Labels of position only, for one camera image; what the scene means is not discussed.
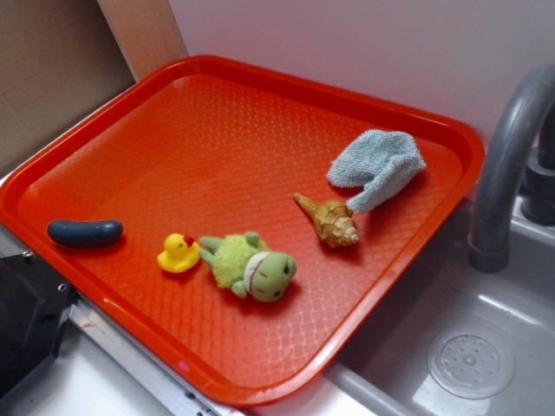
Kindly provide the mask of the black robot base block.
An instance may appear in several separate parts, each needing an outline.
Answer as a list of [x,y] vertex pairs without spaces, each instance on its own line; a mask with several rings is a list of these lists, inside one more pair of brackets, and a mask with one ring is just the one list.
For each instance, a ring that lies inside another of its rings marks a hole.
[[1,401],[57,358],[71,283],[31,250],[1,259]]

